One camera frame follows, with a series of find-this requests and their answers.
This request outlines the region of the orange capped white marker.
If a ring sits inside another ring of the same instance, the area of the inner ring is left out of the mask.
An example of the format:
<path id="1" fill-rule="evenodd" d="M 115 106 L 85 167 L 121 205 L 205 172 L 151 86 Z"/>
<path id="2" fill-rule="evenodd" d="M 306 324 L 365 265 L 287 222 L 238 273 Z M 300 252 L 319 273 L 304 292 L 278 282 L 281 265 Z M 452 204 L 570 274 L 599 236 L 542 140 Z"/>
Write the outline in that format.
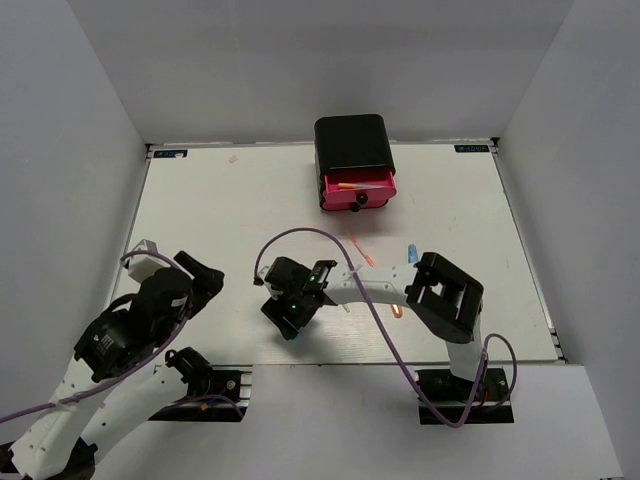
<path id="1" fill-rule="evenodd" d="M 372 189 L 384 189 L 385 185 L 376 185 L 370 183 L 348 183 L 340 182 L 337 184 L 337 188 L 340 190 L 372 190 Z"/>

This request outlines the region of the blue utility knife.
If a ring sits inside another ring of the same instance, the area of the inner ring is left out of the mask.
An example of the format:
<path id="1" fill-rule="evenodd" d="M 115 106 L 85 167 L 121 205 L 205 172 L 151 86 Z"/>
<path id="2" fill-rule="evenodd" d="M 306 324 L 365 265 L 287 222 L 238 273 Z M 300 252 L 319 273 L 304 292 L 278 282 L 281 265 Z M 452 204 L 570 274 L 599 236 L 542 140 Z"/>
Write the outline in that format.
<path id="1" fill-rule="evenodd" d="M 418 261 L 418 251 L 414 244 L 408 245 L 408 262 L 416 263 Z"/>

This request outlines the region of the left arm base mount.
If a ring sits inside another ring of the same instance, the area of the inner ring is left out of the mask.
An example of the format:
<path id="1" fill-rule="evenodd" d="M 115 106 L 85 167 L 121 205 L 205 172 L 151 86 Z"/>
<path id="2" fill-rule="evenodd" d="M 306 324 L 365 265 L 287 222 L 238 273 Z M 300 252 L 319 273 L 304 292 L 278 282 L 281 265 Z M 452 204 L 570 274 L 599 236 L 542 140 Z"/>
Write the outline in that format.
<path id="1" fill-rule="evenodd" d="M 246 414 L 253 383 L 251 367 L 215 367 L 202 399 L 174 402 L 149 418 L 160 422 L 239 423 Z"/>

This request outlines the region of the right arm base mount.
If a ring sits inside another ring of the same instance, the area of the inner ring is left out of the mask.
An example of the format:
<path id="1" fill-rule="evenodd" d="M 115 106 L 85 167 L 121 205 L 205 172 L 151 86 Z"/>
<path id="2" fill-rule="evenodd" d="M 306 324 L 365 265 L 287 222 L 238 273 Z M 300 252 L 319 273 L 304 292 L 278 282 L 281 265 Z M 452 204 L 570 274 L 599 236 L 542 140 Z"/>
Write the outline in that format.
<path id="1" fill-rule="evenodd" d="M 472 381 L 454 377 L 448 369 L 420 369 L 415 372 L 416 383 L 449 421 L 457 422 L 464 412 L 471 392 Z M 507 398 L 509 385 L 503 368 L 491 367 L 481 381 L 467 424 L 513 424 L 514 414 Z"/>

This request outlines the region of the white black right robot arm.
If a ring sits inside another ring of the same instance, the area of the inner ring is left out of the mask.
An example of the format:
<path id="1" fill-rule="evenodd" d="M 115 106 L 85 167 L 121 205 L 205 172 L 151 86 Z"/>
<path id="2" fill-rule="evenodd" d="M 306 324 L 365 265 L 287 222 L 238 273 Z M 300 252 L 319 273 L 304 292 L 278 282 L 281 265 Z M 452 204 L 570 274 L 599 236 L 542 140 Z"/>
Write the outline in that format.
<path id="1" fill-rule="evenodd" d="M 445 342 L 453 390 L 472 399 L 484 391 L 488 377 L 481 365 L 480 314 L 484 287 L 436 253 L 414 264 L 351 267 L 319 260 L 313 267 L 280 256 L 254 274 L 268 300 L 261 312 L 292 340 L 324 306 L 363 303 L 396 304 L 409 309 Z"/>

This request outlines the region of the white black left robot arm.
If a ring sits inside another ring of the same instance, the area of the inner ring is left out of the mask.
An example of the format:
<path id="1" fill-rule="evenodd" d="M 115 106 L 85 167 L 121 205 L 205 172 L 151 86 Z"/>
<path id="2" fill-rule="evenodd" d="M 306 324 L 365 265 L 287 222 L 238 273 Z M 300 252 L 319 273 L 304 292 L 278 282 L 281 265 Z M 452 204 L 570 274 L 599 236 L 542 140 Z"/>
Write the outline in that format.
<path id="1" fill-rule="evenodd" d="M 223 272 L 184 251 L 147 247 L 121 265 L 139 285 L 114 300 L 77 341 L 51 399 L 5 416 L 34 414 L 1 447 L 1 472 L 21 479 L 88 479 L 110 449 L 166 406 L 213 397 L 213 367 L 191 347 L 170 344 L 223 289 Z"/>

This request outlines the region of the pink top drawer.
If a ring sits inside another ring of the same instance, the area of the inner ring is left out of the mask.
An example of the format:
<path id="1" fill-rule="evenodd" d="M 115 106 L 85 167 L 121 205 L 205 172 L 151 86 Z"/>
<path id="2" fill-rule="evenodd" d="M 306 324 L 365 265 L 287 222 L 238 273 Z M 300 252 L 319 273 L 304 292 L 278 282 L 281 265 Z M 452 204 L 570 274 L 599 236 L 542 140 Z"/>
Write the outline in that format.
<path id="1" fill-rule="evenodd" d="M 384 189 L 340 190 L 337 184 L 370 183 L 385 185 Z M 376 209 L 385 206 L 397 194 L 394 173 L 386 167 L 335 170 L 321 176 L 319 204 L 324 211 L 351 211 Z"/>

